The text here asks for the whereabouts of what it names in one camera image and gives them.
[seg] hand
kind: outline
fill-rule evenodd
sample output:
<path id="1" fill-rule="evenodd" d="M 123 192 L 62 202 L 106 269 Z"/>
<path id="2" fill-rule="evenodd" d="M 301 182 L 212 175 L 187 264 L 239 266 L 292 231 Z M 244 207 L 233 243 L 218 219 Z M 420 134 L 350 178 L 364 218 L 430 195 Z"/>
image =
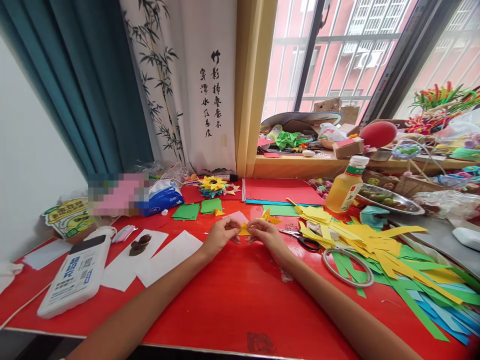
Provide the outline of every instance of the hand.
<path id="1" fill-rule="evenodd" d="M 232 240 L 236 244 L 240 244 L 239 232 L 240 223 L 230 216 L 223 218 L 213 224 L 206 237 L 206 240 L 201 246 L 207 256 L 213 259 L 229 242 Z"/>
<path id="2" fill-rule="evenodd" d="M 280 266 L 285 265 L 286 259 L 292 255 L 292 252 L 275 225 L 262 219 L 255 219 L 247 224 L 247 229 L 251 234 L 246 239 L 247 243 L 252 244 L 255 241 L 264 243 L 273 259 Z"/>

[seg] white wall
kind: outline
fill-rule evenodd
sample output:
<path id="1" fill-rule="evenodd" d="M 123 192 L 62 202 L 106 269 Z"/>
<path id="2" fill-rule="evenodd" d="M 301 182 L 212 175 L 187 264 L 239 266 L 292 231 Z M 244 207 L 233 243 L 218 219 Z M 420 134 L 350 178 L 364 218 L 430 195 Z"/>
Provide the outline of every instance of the white wall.
<path id="1" fill-rule="evenodd" d="M 0 33 L 0 260 L 49 238 L 40 214 L 87 187 Z"/>

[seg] bottle cap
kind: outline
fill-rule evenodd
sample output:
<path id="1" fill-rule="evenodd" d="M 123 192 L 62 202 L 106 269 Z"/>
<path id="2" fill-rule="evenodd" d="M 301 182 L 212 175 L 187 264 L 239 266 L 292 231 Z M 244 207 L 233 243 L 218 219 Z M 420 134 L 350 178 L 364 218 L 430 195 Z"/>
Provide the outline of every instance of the bottle cap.
<path id="1" fill-rule="evenodd" d="M 350 158 L 350 164 L 354 166 L 367 166 L 370 158 L 366 156 L 354 155 Z"/>

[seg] scissors handle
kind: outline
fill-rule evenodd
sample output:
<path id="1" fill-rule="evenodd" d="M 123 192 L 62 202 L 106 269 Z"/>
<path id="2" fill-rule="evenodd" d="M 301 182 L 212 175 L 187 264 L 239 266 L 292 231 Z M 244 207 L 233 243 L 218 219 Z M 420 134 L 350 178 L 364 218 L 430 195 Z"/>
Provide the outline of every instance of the scissors handle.
<path id="1" fill-rule="evenodd" d="M 320 251 L 321 246 L 317 241 L 302 236 L 295 237 L 298 239 L 300 245 L 302 245 L 304 248 L 315 252 Z"/>

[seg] red balloon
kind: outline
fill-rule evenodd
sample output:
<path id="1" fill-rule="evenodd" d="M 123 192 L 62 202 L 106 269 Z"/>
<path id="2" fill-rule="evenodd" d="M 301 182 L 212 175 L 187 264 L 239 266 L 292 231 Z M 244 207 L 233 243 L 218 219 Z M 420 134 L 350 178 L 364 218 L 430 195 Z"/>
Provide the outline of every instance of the red balloon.
<path id="1" fill-rule="evenodd" d="M 388 121 L 371 123 L 363 128 L 358 135 L 365 145 L 381 148 L 390 144 L 397 136 L 397 127 Z"/>

